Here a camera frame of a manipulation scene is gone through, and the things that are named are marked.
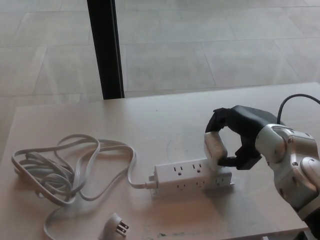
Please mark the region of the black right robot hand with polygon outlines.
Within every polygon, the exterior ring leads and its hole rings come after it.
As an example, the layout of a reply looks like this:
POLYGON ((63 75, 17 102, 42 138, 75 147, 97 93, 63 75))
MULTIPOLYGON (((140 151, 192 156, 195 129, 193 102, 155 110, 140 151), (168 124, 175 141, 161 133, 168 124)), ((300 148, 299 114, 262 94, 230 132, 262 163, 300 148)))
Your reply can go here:
POLYGON ((286 155, 286 142, 273 130, 273 126, 281 129, 285 124, 265 110, 242 105, 215 109, 204 134, 204 150, 211 168, 250 170, 262 157, 270 163, 282 162, 286 155), (220 137, 219 132, 225 127, 240 136, 241 147, 235 156, 228 156, 220 137))

